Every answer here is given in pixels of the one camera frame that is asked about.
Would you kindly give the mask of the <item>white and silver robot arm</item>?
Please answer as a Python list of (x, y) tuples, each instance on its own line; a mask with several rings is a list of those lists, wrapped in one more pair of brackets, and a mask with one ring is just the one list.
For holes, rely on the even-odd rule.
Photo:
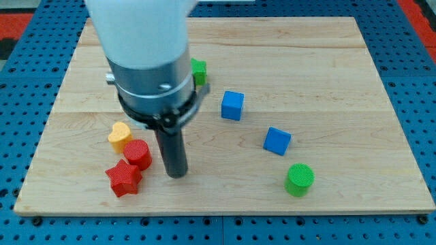
[(186, 18), (196, 0), (86, 0), (126, 115), (173, 134), (198, 111)]

